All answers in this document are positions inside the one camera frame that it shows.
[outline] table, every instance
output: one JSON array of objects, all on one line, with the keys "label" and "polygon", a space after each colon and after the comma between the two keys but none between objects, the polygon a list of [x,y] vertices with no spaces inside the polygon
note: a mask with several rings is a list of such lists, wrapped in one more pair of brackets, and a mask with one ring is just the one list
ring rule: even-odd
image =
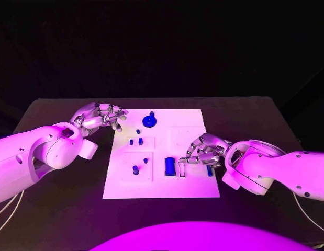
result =
[{"label": "table", "polygon": [[[221,138],[259,139],[286,152],[302,149],[269,97],[38,99],[15,133],[68,121],[91,102],[126,109],[201,109],[207,132]],[[215,171],[220,198],[103,200],[113,130],[101,128],[88,139],[98,145],[93,159],[77,157],[25,190],[0,231],[0,250],[87,250],[129,231],[176,221],[231,222],[302,243],[324,242],[324,231],[302,215],[291,191],[276,181],[265,196],[236,191],[220,180],[224,168]],[[10,211],[0,215],[0,225]]]}]

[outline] cable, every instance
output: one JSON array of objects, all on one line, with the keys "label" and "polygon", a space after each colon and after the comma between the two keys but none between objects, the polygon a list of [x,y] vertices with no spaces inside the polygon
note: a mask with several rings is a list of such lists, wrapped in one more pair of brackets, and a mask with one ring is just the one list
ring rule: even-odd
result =
[{"label": "cable", "polygon": [[302,207],[301,207],[301,205],[299,205],[299,201],[298,201],[298,199],[296,199],[295,194],[293,194],[293,198],[295,198],[295,201],[296,201],[296,203],[298,203],[299,210],[301,210],[302,213],[305,214],[306,218],[311,220],[311,222],[315,224],[315,226],[324,231],[324,228],[315,223],[315,221],[314,221],[314,220],[309,218],[309,216],[306,215],[306,213],[305,213],[305,211],[304,211],[304,209],[302,209]]},{"label": "cable", "polygon": [[19,201],[17,201],[17,203],[16,203],[16,207],[15,207],[15,209],[13,209],[13,212],[12,212],[10,215],[9,215],[9,219],[6,220],[6,222],[3,223],[3,225],[0,226],[0,230],[2,230],[2,228],[4,227],[4,225],[7,224],[10,218],[12,218],[12,216],[13,216],[13,214],[15,214],[16,208],[19,207],[23,192],[25,192],[25,191],[22,191],[22,193],[20,193],[20,198],[19,198]]},{"label": "cable", "polygon": [[9,207],[9,205],[12,204],[12,202],[13,202],[13,200],[15,200],[15,198],[16,198],[16,196],[19,195],[19,193],[13,196],[13,198],[12,198],[12,200],[9,201],[9,203],[4,205],[4,207],[2,208],[2,210],[0,210],[0,213],[4,211],[4,209]]}]

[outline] small blue knob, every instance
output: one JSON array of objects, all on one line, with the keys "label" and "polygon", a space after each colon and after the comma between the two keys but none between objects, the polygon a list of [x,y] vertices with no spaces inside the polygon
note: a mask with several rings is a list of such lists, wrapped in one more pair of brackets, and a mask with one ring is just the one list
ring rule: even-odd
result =
[{"label": "small blue knob", "polygon": [[142,123],[143,123],[143,126],[148,127],[148,128],[150,128],[150,127],[153,127],[156,125],[156,118],[155,118],[155,113],[153,112],[150,112],[149,116],[146,116],[143,118]]},{"label": "small blue knob", "polygon": [[139,174],[137,166],[133,166],[133,174],[135,174],[135,175]]}]

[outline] white board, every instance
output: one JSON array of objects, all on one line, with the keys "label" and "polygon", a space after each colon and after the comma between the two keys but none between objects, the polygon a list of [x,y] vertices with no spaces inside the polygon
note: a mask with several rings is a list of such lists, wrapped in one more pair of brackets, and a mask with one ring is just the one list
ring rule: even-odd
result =
[{"label": "white board", "polygon": [[[142,120],[150,111],[156,125],[146,128]],[[205,133],[201,110],[129,110],[127,119],[119,123],[123,131],[114,133],[103,198],[220,197],[214,172],[208,177],[207,167],[201,164],[181,166],[182,173],[178,167],[191,142]],[[175,158],[176,176],[165,176],[168,157]]]}]

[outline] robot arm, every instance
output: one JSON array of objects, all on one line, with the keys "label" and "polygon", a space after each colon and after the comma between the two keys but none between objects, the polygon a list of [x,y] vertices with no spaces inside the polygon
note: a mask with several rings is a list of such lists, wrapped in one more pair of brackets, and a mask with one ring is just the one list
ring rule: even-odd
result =
[{"label": "robot arm", "polygon": [[69,122],[0,139],[0,202],[32,186],[45,174],[65,168],[77,155],[91,159],[97,145],[84,137],[100,126],[122,131],[117,118],[126,119],[126,114],[120,107],[91,103],[77,111]]},{"label": "robot arm", "polygon": [[[192,148],[197,157],[191,157]],[[220,166],[224,157],[223,182],[233,188],[243,187],[252,193],[265,195],[273,180],[298,195],[324,201],[324,153],[285,153],[278,147],[257,140],[231,144],[205,133],[194,141],[182,163],[202,163]]]}]

